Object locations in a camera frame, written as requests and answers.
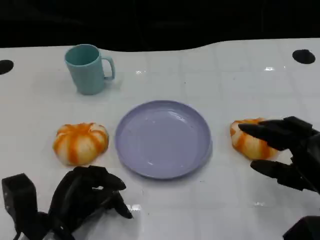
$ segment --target glossy tabletop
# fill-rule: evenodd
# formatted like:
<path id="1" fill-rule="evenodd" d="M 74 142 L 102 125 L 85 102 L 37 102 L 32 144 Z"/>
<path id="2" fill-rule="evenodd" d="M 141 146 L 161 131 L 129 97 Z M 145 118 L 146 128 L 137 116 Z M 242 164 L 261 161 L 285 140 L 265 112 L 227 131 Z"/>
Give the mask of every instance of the glossy tabletop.
<path id="1" fill-rule="evenodd" d="M 97 122 L 110 134 L 108 151 L 93 164 L 120 177 L 134 219 L 115 212 L 97 216 L 77 240 L 280 240 L 294 223 L 317 215 L 320 196 L 278 185 L 249 167 L 231 145 L 229 126 L 244 118 L 297 116 L 320 129 L 320 40 L 219 42 L 196 49 L 113 52 L 117 76 L 103 92 L 76 92 L 64 63 L 69 47 L 2 48 L 14 68 L 0 75 L 0 178 L 26 173 L 46 212 L 54 190 L 71 168 L 52 150 L 63 124 Z M 315 62 L 296 62 L 309 49 Z M 103 63 L 110 73 L 107 62 Z M 120 119 L 151 100 L 192 106 L 206 119 L 213 154 L 195 173 L 157 181 L 138 176 L 118 159 L 114 135 Z M 278 161 L 289 163 L 283 152 Z M 13 239 L 14 224 L 0 193 L 0 239 Z"/>

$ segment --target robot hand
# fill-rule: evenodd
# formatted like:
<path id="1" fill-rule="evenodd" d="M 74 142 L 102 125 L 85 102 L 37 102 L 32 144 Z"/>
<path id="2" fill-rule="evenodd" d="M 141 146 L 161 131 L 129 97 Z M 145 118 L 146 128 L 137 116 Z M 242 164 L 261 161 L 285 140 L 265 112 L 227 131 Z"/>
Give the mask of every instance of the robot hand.
<path id="1" fill-rule="evenodd" d="M 29 240 L 42 240 L 52 231 L 61 240 L 75 240 L 72 232 L 101 210 L 114 208 L 131 219 L 119 191 L 124 182 L 104 167 L 76 167 L 68 172 L 56 188 L 48 213 L 38 212 L 36 188 L 24 174 L 2 179 L 5 208 L 13 218 L 18 239 L 20 233 Z"/>
<path id="2" fill-rule="evenodd" d="M 259 124 L 239 124 L 239 128 L 279 151 L 289 149 L 292 164 L 256 160 L 251 167 L 279 184 L 290 188 L 320 193 L 320 133 L 308 122 L 294 116 L 267 120 Z"/>

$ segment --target pumpkin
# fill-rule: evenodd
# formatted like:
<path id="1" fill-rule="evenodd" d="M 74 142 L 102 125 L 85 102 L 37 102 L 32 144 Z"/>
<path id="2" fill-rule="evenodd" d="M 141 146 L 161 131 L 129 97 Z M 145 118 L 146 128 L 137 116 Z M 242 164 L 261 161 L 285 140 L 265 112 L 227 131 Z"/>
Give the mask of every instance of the pumpkin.
<path id="1" fill-rule="evenodd" d="M 239 128 L 239 124 L 258 124 L 264 118 L 236 120 L 230 125 L 232 146 L 251 160 L 269 160 L 277 154 L 277 150 L 269 147 L 267 142 L 253 137 Z"/>
<path id="2" fill-rule="evenodd" d="M 56 133 L 53 150 L 66 165 L 86 165 L 107 150 L 109 135 L 96 123 L 65 124 Z"/>

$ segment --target plate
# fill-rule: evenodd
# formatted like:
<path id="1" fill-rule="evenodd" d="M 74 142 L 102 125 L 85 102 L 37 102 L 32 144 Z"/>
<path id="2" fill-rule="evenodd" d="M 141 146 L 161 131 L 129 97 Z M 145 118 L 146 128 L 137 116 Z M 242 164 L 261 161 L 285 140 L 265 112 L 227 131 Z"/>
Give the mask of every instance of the plate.
<path id="1" fill-rule="evenodd" d="M 210 129 L 193 108 L 175 101 L 144 103 L 128 112 L 115 132 L 120 161 L 154 179 L 172 179 L 202 166 L 212 152 Z"/>

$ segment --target teal mug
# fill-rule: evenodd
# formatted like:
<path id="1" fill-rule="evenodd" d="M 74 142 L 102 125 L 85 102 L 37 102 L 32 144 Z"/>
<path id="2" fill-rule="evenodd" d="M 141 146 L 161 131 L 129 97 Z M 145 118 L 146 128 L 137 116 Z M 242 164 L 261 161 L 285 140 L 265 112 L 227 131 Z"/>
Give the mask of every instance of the teal mug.
<path id="1" fill-rule="evenodd" d="M 112 76 L 105 76 L 102 59 L 110 63 Z M 97 94 L 105 88 L 105 80 L 115 79 L 113 59 L 110 56 L 101 56 L 96 46 L 76 45 L 66 52 L 64 60 L 78 92 L 83 95 Z"/>

